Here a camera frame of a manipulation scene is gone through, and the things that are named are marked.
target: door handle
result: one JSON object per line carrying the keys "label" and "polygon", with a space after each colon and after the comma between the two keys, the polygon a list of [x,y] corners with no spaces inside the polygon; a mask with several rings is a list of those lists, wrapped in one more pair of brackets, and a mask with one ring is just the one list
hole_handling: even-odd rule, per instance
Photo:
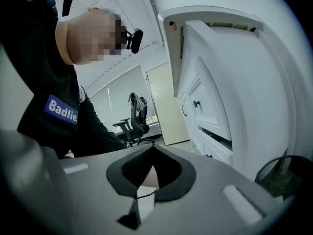
{"label": "door handle", "polygon": [[195,100],[193,101],[193,104],[194,104],[194,107],[197,108],[198,107],[198,104],[200,104],[200,102],[196,102]]}
{"label": "door handle", "polygon": [[184,105],[181,106],[181,110],[182,110],[182,113],[187,117],[187,115],[185,114],[184,112],[184,109],[182,108]]}

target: office chair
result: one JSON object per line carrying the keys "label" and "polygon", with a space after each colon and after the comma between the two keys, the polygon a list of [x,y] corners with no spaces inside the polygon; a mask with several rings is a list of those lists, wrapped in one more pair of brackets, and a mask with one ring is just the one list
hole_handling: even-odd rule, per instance
{"label": "office chair", "polygon": [[131,125],[132,129],[128,123],[129,118],[122,119],[120,123],[113,124],[114,127],[120,126],[123,133],[117,134],[116,137],[123,141],[125,144],[129,142],[129,146],[132,147],[134,143],[137,142],[137,145],[139,145],[142,141],[151,141],[154,143],[153,139],[142,139],[141,137],[148,133],[150,130],[150,127],[147,125],[146,117],[147,117],[147,101],[144,99],[144,97],[140,97],[140,100],[144,103],[144,107],[142,110],[139,111],[137,115],[137,98],[135,97],[134,93],[131,93],[130,95],[131,101],[132,101],[132,108],[131,108]]}

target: black webcam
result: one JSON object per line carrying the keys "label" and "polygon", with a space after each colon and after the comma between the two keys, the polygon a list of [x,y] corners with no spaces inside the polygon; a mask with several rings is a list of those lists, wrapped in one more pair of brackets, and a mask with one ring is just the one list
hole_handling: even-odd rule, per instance
{"label": "black webcam", "polygon": [[130,35],[127,37],[127,46],[126,49],[131,49],[132,53],[136,54],[139,51],[140,43],[143,37],[143,32],[141,29],[136,28],[134,30],[134,34],[131,34],[127,31],[127,33]]}

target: black sleeve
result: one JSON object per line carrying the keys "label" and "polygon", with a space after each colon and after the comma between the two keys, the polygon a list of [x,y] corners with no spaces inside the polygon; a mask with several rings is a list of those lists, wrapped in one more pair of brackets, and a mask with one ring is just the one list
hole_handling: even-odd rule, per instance
{"label": "black sleeve", "polygon": [[78,133],[71,146],[75,157],[102,154],[127,148],[99,120],[93,104],[87,96],[80,104],[77,124]]}

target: chair armrest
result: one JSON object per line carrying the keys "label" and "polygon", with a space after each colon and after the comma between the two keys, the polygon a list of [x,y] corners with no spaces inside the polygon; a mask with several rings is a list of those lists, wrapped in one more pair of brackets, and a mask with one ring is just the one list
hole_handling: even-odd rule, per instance
{"label": "chair armrest", "polygon": [[114,123],[114,124],[112,124],[112,126],[114,126],[114,127],[117,127],[117,126],[122,126],[122,125],[125,125],[125,124],[127,124],[128,122],[120,122],[120,123]]}

